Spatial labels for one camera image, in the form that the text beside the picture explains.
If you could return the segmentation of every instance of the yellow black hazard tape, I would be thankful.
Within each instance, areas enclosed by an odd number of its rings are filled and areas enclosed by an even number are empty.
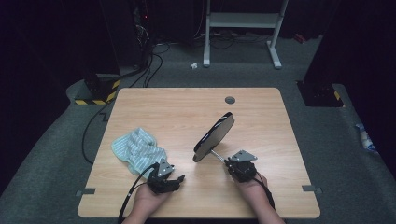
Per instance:
[[[108,91],[108,94],[104,94],[105,97],[102,97],[101,99],[95,99],[94,97],[92,97],[92,99],[75,99],[75,103],[77,105],[106,105],[112,102],[116,97],[116,92],[119,85],[120,80],[115,81]]]

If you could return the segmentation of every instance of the round hole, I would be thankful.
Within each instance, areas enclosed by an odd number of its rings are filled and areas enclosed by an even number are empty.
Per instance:
[[[227,96],[225,98],[225,103],[232,105],[233,103],[235,103],[235,98],[233,98],[232,96]]]

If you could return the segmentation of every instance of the gray carpet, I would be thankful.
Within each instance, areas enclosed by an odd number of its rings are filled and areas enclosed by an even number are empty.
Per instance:
[[[288,219],[287,223],[396,223],[396,183],[381,158],[361,148],[355,124],[360,122],[347,91],[334,85],[345,107],[307,107],[297,88],[320,39],[299,44],[279,39],[283,68],[275,70],[263,41],[214,41],[210,68],[202,67],[203,48],[172,44],[155,48],[163,65],[148,87],[276,87],[280,89],[290,122],[317,194],[321,215],[316,219]],[[191,69],[198,63],[197,69]],[[151,74],[159,66],[154,57]],[[127,88],[140,75],[125,78]],[[144,78],[134,87],[142,88]],[[0,200],[0,223],[117,223],[114,218],[79,217],[78,190],[84,189],[92,166],[81,154],[81,139],[100,105],[74,105],[82,81],[67,94],[70,106],[39,139]],[[112,105],[107,107],[106,117]],[[94,160],[106,128],[100,115],[85,135],[87,157]],[[147,223],[256,223],[230,219],[150,219]]]

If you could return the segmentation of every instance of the striped cloth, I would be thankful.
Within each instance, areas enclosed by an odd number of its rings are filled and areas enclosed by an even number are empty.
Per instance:
[[[166,152],[157,147],[155,138],[142,128],[127,133],[117,138],[111,148],[121,161],[128,162],[128,169],[133,175],[140,175],[146,168],[161,159],[166,160]]]

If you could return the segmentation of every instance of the human hand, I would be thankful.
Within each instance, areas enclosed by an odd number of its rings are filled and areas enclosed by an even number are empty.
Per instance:
[[[156,194],[147,184],[140,186],[136,195],[134,196],[134,207],[131,214],[125,218],[122,224],[143,224],[146,219],[153,214],[172,194],[166,192],[162,194]]]
[[[254,178],[262,181],[264,186],[268,187],[267,178],[265,178],[265,176],[257,173],[254,176]],[[258,200],[260,200],[262,203],[269,203],[269,200],[267,198],[267,195],[265,194],[264,189],[255,180],[250,180],[248,182],[242,182],[242,183],[240,183],[236,179],[234,179],[233,181],[235,182],[235,185],[239,188],[239,191],[242,193],[242,197],[248,203],[254,203]]]
[[[255,179],[261,181],[265,187],[267,185],[267,179],[265,176],[257,173],[254,176]],[[270,201],[265,193],[264,188],[255,180],[248,182],[239,183],[238,180],[234,179],[235,185],[239,188],[242,197],[247,201],[250,207],[253,209],[257,216],[260,224],[284,224],[285,222],[271,206]]]

